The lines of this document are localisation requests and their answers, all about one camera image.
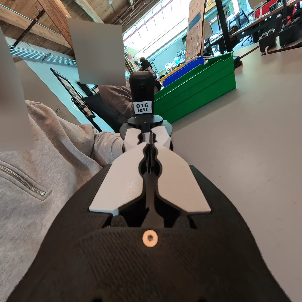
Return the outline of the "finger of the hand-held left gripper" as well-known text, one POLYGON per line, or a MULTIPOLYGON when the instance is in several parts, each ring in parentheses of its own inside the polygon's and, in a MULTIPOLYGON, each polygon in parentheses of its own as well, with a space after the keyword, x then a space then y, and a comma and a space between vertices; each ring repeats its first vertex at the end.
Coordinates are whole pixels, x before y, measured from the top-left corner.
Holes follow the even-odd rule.
POLYGON ((148 143, 148 133, 143 133, 137 128, 128 128, 123 140, 124 151, 129 151, 142 142, 148 143))
POLYGON ((154 142, 160 144, 161 146, 171 149, 171 137, 165 126, 156 126, 151 129, 154 135, 154 142))

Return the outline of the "cardboard instruction board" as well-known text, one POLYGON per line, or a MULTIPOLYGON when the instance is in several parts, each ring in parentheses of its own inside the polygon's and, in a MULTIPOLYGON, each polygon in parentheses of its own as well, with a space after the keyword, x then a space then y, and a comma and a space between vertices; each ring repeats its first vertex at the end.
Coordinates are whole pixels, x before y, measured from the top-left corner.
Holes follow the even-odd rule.
POLYGON ((206 0, 192 0, 189 4, 185 63, 203 55, 205 41, 204 14, 206 0))

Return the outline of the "black pole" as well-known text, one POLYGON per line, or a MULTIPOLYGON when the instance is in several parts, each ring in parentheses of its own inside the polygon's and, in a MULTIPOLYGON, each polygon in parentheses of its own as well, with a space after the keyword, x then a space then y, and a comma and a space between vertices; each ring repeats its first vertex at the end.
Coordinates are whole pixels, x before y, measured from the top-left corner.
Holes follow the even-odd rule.
POLYGON ((220 21, 221 25, 221 30, 224 38, 224 44, 227 52, 232 51, 232 45, 231 45, 231 40, 230 40, 230 35, 229 35, 229 30, 228 30, 228 25, 227 25, 227 20, 226 16, 224 13, 224 8, 222 4, 222 0, 215 0, 216 3, 216 8, 217 8, 217 13, 218 13, 218 18, 220 21))

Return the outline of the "blue plastic bin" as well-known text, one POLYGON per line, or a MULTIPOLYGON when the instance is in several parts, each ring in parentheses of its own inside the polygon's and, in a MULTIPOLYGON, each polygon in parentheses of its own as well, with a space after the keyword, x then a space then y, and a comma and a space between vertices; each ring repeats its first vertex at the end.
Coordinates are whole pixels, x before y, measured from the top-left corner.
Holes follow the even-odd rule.
POLYGON ((180 77, 182 77, 183 75, 185 75, 186 73, 193 70, 199 65, 204 65, 203 56, 197 57, 195 60, 185 64, 184 67, 180 68, 179 70, 165 78, 165 80, 163 81, 163 87, 167 87, 168 85, 170 85, 171 83, 173 83, 174 81, 176 81, 177 79, 179 79, 180 77))

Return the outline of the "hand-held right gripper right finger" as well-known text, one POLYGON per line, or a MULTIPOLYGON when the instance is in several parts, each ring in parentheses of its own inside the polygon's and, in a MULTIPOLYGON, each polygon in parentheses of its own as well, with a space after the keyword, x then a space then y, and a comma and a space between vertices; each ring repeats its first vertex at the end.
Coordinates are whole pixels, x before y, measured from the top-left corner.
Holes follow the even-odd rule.
POLYGON ((210 206, 188 163, 160 144, 155 144, 155 147, 156 160, 160 165, 157 180, 159 197, 185 213, 210 213, 210 206))

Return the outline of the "green plastic bin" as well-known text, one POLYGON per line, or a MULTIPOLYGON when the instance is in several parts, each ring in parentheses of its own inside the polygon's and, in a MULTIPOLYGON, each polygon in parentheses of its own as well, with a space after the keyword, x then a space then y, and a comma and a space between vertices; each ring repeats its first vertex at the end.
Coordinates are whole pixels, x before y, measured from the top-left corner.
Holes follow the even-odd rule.
POLYGON ((169 123, 236 88, 233 53, 210 58, 155 94, 154 113, 169 123))

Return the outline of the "red plastic bin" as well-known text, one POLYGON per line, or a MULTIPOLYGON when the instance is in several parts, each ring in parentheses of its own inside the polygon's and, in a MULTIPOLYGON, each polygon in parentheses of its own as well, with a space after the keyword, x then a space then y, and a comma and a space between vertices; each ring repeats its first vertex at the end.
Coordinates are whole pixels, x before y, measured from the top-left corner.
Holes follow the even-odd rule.
POLYGON ((265 15, 266 13, 272 12, 278 8, 281 0, 267 0, 259 3, 255 6, 253 11, 253 19, 256 20, 259 17, 265 15))

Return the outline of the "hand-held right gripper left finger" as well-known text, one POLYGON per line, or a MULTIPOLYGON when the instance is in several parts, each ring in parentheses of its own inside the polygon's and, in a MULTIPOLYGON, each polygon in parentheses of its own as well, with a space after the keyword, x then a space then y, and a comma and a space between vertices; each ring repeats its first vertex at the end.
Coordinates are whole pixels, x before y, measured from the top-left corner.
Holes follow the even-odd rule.
POLYGON ((145 147, 146 144, 141 143, 113 161, 89 206, 90 212, 116 216, 124 206, 142 195, 143 177, 139 165, 145 159, 145 147))

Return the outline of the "black power adapter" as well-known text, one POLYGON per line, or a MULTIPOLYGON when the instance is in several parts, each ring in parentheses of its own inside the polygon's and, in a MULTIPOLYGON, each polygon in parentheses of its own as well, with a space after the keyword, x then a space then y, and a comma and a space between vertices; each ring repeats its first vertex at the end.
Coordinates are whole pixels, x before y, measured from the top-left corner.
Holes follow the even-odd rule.
POLYGON ((269 31, 262 34, 259 39, 260 52, 266 52, 269 48, 274 48, 276 46, 277 38, 275 30, 275 28, 271 28, 269 31))
POLYGON ((299 20, 295 19, 291 23, 284 26, 279 32, 279 43, 284 47, 298 40, 302 35, 302 25, 299 20))

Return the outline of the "black framed marker board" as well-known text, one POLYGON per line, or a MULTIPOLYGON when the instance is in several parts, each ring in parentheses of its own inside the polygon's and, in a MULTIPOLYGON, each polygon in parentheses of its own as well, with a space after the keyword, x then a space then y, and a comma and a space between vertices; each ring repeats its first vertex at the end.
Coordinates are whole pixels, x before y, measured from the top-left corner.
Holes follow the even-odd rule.
POLYGON ((94 118, 96 118, 96 115, 89 108, 89 106, 86 104, 81 95, 75 90, 70 81, 66 77, 55 71, 53 68, 50 68, 50 70, 58 79, 58 81, 63 85, 63 87, 67 90, 67 92, 72 98, 72 102, 74 103, 74 105, 80 110, 80 112, 83 113, 83 115, 91 122, 91 124, 97 129, 98 132, 102 132, 102 129, 93 120, 94 118))

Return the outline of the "person's left forearm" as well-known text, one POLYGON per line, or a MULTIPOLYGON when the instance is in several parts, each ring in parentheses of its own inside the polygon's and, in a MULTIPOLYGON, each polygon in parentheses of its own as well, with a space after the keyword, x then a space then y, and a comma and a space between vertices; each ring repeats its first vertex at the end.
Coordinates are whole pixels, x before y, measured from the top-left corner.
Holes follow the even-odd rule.
POLYGON ((102 168, 123 153, 124 145, 120 134, 102 131, 95 135, 92 157, 102 168))

